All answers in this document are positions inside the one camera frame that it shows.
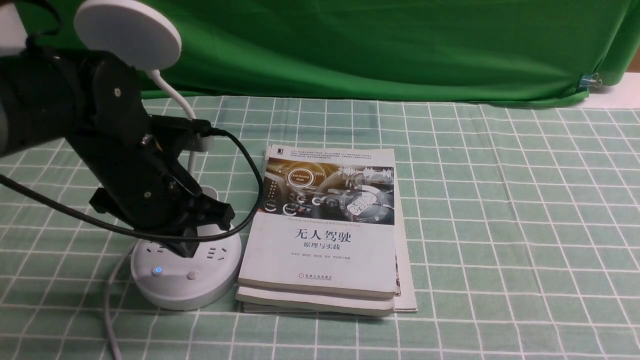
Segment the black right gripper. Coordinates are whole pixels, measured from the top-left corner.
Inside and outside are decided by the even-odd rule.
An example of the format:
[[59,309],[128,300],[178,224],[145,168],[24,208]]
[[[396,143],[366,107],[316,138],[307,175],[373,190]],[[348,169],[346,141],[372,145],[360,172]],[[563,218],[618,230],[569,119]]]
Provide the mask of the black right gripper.
[[[75,61],[86,109],[66,141],[101,184],[90,200],[93,209],[134,230],[182,239],[198,238],[199,226],[230,231],[233,207],[201,196],[180,153],[163,150],[151,135],[136,71],[106,51],[87,51]],[[158,244],[187,259],[200,246],[199,240]]]

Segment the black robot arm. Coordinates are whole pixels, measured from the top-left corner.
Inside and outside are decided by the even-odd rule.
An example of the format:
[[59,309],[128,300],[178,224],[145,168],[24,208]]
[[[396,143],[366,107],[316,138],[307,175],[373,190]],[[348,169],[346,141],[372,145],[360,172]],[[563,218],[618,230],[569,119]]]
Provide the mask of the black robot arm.
[[150,240],[183,258],[200,242],[198,228],[229,231],[234,210],[205,194],[179,162],[206,120],[153,115],[144,108],[137,71],[100,50],[55,50],[29,43],[1,59],[1,155],[64,139],[100,183],[89,205],[126,228],[78,212],[6,177],[1,183],[85,223]]

